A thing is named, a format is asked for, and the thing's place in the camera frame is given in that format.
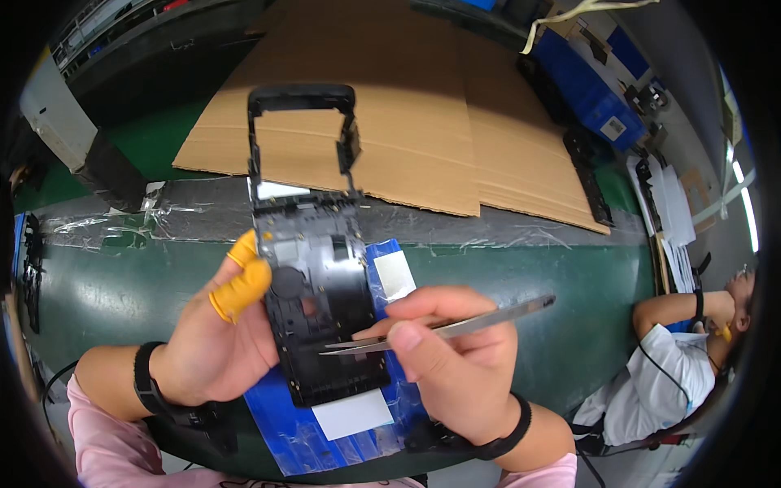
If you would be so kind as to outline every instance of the black circular part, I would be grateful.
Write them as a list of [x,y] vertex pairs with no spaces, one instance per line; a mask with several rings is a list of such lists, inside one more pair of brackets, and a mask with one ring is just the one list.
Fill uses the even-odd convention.
[[271,279],[271,291],[279,298],[291,300],[306,290],[304,273],[291,266],[275,269]]

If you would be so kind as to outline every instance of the tweezers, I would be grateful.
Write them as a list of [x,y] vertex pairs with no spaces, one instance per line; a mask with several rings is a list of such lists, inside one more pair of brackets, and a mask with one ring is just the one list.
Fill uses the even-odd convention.
[[[460,336],[462,334],[477,332],[478,330],[485,329],[486,327],[496,325],[500,322],[515,320],[524,315],[538,312],[544,308],[550,307],[555,302],[556,295],[544,295],[511,307],[500,308],[493,312],[472,317],[471,319],[462,320],[461,322],[446,323],[434,327],[432,330],[443,339],[451,339],[452,337]],[[386,337],[373,337],[371,339],[353,340],[352,342],[339,342],[336,344],[327,344],[325,347],[329,349],[339,349],[339,351],[321,352],[320,355],[322,356],[365,354],[367,352],[387,351],[388,349],[391,349],[391,345],[388,343]]]

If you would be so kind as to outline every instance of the barcode label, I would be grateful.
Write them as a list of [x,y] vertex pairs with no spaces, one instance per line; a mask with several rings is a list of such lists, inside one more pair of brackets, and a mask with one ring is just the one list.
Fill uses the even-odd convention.
[[608,119],[606,123],[604,123],[604,126],[602,126],[599,131],[607,136],[611,141],[615,141],[621,134],[624,133],[625,130],[626,126],[622,124],[616,116],[613,116]]

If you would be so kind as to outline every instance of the green workbench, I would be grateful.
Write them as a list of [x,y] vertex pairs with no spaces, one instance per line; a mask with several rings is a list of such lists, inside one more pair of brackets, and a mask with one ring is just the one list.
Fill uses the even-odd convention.
[[[202,178],[207,173],[171,162],[208,99],[175,105],[113,126],[109,138],[150,180]],[[612,208],[635,212],[626,178],[609,168],[597,180]],[[36,193],[22,188],[21,212],[87,194],[65,166],[53,166]],[[45,247],[40,296],[41,333],[27,337],[52,370],[99,344],[167,340],[182,307],[216,270],[229,244],[151,239],[126,232],[100,251]],[[226,236],[226,239],[237,236]],[[653,294],[646,246],[404,246],[418,286],[468,284],[500,305],[555,293],[556,305],[518,324],[519,353],[512,388],[560,414],[578,405],[626,362],[634,302]],[[150,422],[161,447],[200,465],[253,479],[282,475],[243,401],[230,404],[239,453],[220,458],[182,441],[163,422]],[[404,451],[361,465],[286,481],[353,483],[411,476],[464,458]]]

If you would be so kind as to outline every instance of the pink sleeve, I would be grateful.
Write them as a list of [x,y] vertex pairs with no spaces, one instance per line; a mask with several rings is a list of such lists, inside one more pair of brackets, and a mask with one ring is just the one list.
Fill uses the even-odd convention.
[[143,422],[123,422],[93,404],[75,376],[68,382],[68,424],[76,448],[76,471],[87,488],[218,486],[226,479],[210,469],[167,476],[160,450]]
[[496,488],[574,488],[578,458],[567,453],[553,464],[526,472],[511,472]]

